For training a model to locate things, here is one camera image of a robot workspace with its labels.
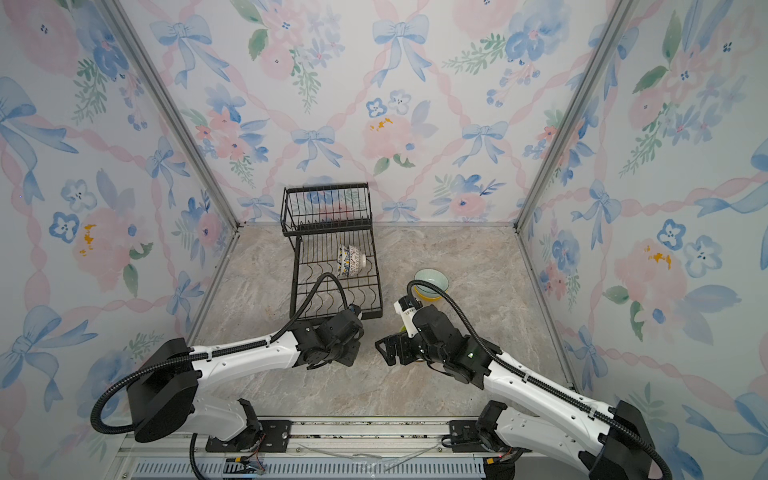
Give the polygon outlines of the white maroon patterned bowl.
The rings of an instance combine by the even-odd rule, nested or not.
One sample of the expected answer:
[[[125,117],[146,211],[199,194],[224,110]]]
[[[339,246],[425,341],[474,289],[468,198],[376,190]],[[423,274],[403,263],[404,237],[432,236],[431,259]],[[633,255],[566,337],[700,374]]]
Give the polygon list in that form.
[[[367,265],[367,258],[363,251],[357,247],[350,247],[350,274],[357,276]]]

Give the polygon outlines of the blue yellow patterned bowl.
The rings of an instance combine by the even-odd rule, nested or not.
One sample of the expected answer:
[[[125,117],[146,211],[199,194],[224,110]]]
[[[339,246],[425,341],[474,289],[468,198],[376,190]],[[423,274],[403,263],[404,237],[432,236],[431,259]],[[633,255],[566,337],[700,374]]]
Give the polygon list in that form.
[[[359,271],[359,250],[352,245],[342,245],[337,252],[337,275],[354,277]]]

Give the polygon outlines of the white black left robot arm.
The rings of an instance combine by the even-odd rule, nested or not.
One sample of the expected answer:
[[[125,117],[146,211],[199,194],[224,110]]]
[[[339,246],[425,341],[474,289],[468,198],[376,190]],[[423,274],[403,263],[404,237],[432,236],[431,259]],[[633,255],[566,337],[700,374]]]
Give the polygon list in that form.
[[[189,347],[182,339],[167,342],[144,366],[201,353],[200,360],[160,366],[126,387],[133,436],[150,443],[174,433],[207,436],[225,451],[256,446],[263,426],[245,399],[223,400],[213,391],[235,380],[273,370],[354,364],[364,334],[362,313],[352,305],[317,325],[300,323],[280,338]]]

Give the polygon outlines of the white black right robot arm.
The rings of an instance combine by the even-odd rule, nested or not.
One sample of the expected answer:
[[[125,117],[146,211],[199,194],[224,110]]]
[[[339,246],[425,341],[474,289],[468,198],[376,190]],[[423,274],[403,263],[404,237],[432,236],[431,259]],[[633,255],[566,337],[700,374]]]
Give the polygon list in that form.
[[[435,306],[401,298],[404,327],[376,342],[390,366],[420,362],[492,395],[477,418],[475,443],[489,452],[532,451],[591,479],[670,479],[642,413],[611,406],[536,373],[498,346],[463,334]]]

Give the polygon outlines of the teal striped bowl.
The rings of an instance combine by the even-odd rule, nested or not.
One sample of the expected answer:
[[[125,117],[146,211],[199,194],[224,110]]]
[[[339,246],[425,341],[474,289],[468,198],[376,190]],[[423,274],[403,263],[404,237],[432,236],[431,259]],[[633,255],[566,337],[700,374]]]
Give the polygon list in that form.
[[[449,285],[450,285],[450,282],[449,282],[447,276],[444,273],[442,273],[439,270],[431,269],[431,268],[425,268],[425,269],[421,269],[421,270],[417,271],[416,274],[414,275],[414,279],[418,280],[418,281],[427,282],[427,283],[429,283],[431,285],[435,285],[436,287],[438,287],[442,291],[446,291],[449,288]],[[430,288],[428,286],[421,285],[421,284],[417,285],[416,287],[421,287],[422,289],[428,288],[428,289],[438,293],[434,289],[432,289],[432,288]]]

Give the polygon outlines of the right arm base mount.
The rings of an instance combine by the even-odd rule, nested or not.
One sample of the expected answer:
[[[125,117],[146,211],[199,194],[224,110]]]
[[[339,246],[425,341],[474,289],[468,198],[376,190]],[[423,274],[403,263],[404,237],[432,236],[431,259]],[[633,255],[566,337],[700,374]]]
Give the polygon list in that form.
[[[449,433],[442,437],[441,446],[453,453],[503,453],[510,450],[493,432],[479,427],[477,421],[452,420],[448,422],[448,428]]]

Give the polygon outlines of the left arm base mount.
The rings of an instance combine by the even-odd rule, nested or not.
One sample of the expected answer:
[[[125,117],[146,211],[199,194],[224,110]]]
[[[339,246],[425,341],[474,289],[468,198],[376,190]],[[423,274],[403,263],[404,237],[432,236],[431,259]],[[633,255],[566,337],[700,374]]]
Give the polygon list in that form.
[[[285,453],[291,435],[293,422],[290,420],[261,420],[248,425],[233,439],[223,441],[215,437],[207,440],[207,453],[246,453],[258,451]]]

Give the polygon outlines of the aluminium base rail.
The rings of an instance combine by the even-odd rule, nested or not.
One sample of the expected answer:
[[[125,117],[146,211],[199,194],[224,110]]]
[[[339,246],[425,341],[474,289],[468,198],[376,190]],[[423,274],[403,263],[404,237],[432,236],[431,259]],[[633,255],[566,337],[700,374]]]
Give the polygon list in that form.
[[[204,436],[141,444],[127,436],[108,479],[585,479],[527,450],[453,453],[452,420],[473,417],[267,417],[293,422],[285,453],[207,453]]]

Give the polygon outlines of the aluminium corner post left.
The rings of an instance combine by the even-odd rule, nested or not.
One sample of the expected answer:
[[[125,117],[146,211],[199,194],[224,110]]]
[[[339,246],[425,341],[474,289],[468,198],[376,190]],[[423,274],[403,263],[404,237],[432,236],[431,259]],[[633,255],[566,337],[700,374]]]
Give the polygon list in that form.
[[[105,16],[108,25],[114,30],[121,45],[126,49],[130,59],[135,63],[139,73],[144,77],[150,95],[155,105],[161,111],[161,116],[187,154],[195,172],[200,177],[203,186],[208,190],[214,204],[224,215],[229,227],[237,231],[240,224],[234,215],[232,207],[216,181],[213,171],[197,148],[191,131],[185,125],[179,108],[161,80],[159,71],[129,21],[125,10],[119,1],[97,1],[96,4],[99,11]]]

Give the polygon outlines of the aluminium corner post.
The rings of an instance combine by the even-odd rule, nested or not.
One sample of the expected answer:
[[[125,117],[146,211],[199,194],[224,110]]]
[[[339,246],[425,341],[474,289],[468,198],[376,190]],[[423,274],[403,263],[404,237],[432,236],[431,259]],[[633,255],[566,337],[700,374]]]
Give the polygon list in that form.
[[[229,227],[237,231],[240,224],[234,215],[232,207],[216,181],[213,171],[197,148],[191,131],[185,125],[179,108],[161,80],[159,71],[129,21],[125,10],[119,1],[97,1],[96,4],[99,11],[105,16],[108,25],[114,30],[121,45],[126,49],[130,59],[135,63],[139,73],[144,77],[150,95],[155,105],[161,111],[161,116],[187,154],[195,172],[200,177],[203,186],[208,190],[214,204],[224,215]]]
[[[534,210],[548,183],[548,178],[556,168],[559,157],[563,153],[571,134],[577,130],[581,115],[586,109],[587,104],[591,101],[596,83],[606,69],[607,63],[626,29],[627,22],[630,20],[636,4],[636,1],[631,0],[618,1],[608,17],[604,33],[587,63],[583,79],[575,89],[574,96],[565,110],[561,128],[556,134],[549,153],[545,156],[538,173],[534,177],[534,182],[526,197],[524,206],[514,223],[517,235],[520,235],[526,228],[526,224],[534,216]]]

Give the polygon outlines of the aluminium corner post right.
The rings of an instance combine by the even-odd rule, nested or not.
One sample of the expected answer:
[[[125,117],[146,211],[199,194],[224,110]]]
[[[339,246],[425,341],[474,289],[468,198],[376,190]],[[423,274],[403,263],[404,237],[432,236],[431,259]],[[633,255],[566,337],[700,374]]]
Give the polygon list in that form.
[[[548,178],[556,168],[559,157],[563,153],[571,134],[577,130],[581,115],[586,109],[587,104],[591,101],[596,83],[606,69],[607,63],[626,29],[627,22],[630,20],[636,4],[636,1],[631,0],[618,1],[608,17],[604,33],[587,63],[583,79],[575,89],[574,96],[565,110],[561,128],[556,134],[549,153],[545,156],[538,173],[534,177],[534,182],[526,197],[524,206],[514,223],[517,235],[520,235],[526,228],[526,224],[534,216],[534,210],[548,183]]]

